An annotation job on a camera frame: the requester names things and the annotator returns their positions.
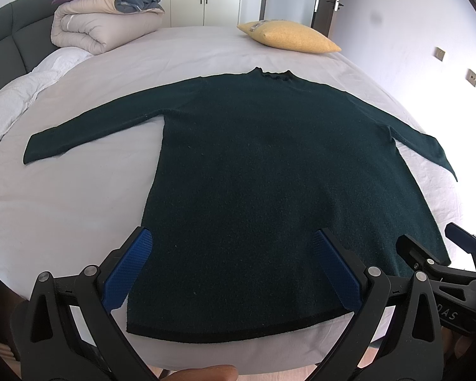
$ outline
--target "wall outlet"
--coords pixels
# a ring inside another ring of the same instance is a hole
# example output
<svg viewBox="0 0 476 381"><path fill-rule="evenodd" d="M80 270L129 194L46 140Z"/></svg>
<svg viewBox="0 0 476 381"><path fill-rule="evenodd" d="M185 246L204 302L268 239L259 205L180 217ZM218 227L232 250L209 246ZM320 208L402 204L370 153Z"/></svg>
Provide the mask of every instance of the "wall outlet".
<svg viewBox="0 0 476 381"><path fill-rule="evenodd" d="M442 49L440 49L439 47L436 47L434 52L433 52L433 56L438 59L438 60L443 60L444 59L444 55L446 54L446 52Z"/></svg>
<svg viewBox="0 0 476 381"><path fill-rule="evenodd" d="M471 69L467 70L466 80L476 87L476 73L474 73Z"/></svg>

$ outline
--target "sweater sleeve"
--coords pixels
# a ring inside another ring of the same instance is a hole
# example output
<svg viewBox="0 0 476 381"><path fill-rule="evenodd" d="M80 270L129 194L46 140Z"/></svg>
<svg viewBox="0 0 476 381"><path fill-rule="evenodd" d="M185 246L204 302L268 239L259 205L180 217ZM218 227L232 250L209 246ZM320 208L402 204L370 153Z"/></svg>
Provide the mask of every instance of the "sweater sleeve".
<svg viewBox="0 0 476 381"><path fill-rule="evenodd" d="M197 96L200 78L153 87L85 111L81 115L31 136L23 163L57 156L76 146L137 126L167 110L179 109Z"/></svg>
<svg viewBox="0 0 476 381"><path fill-rule="evenodd" d="M420 133L395 116L371 106L349 93L348 97L364 115L388 130L392 138L403 143L425 159L449 170L457 180L457 175L446 158L444 149L435 137Z"/></svg>

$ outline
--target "gray upholstered headboard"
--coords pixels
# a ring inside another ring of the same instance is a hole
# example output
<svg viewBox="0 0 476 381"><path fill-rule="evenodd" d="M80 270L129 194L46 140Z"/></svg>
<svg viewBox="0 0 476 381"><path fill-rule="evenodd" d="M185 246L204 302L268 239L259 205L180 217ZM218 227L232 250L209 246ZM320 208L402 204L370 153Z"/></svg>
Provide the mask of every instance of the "gray upholstered headboard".
<svg viewBox="0 0 476 381"><path fill-rule="evenodd" d="M57 49L51 43L52 1L16 0L0 8L0 89Z"/></svg>

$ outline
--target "blue gripper pad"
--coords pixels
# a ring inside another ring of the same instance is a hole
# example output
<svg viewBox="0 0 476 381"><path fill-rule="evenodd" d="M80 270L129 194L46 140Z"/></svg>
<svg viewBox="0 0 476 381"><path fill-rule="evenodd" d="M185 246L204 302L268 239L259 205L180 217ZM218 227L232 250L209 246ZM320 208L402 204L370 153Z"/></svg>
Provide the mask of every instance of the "blue gripper pad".
<svg viewBox="0 0 476 381"><path fill-rule="evenodd" d="M358 312L363 303L358 279L322 231L316 232L312 243L314 257L330 281L343 307L349 311Z"/></svg>
<svg viewBox="0 0 476 381"><path fill-rule="evenodd" d="M122 259L118 261L103 286L102 305L107 313L123 305L127 294L150 256L152 246L152 234L148 229L143 229Z"/></svg>
<svg viewBox="0 0 476 381"><path fill-rule="evenodd" d="M446 225L444 234L450 241L457 244L467 253L476 253L476 237L471 235L469 232L464 231L460 226L451 222Z"/></svg>

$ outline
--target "silver bolt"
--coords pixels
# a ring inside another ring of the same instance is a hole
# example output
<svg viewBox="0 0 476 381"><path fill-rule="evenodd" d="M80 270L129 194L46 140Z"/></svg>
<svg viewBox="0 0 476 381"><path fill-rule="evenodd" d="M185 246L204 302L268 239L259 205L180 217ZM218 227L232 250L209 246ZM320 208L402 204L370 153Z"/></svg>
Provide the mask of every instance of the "silver bolt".
<svg viewBox="0 0 476 381"><path fill-rule="evenodd" d="M97 267L90 265L85 268L84 274L86 276L93 276L97 273Z"/></svg>
<svg viewBox="0 0 476 381"><path fill-rule="evenodd" d="M369 273L371 276L379 276L379 275L381 275L381 270L380 270L377 266L371 266L371 267L368 269L368 273Z"/></svg>
<svg viewBox="0 0 476 381"><path fill-rule="evenodd" d="M42 272L42 274L39 275L39 282L46 282L49 278L49 272Z"/></svg>
<svg viewBox="0 0 476 381"><path fill-rule="evenodd" d="M424 281L427 280L427 276L423 272L418 271L418 272L416 272L416 279L421 281L421 282L424 282Z"/></svg>

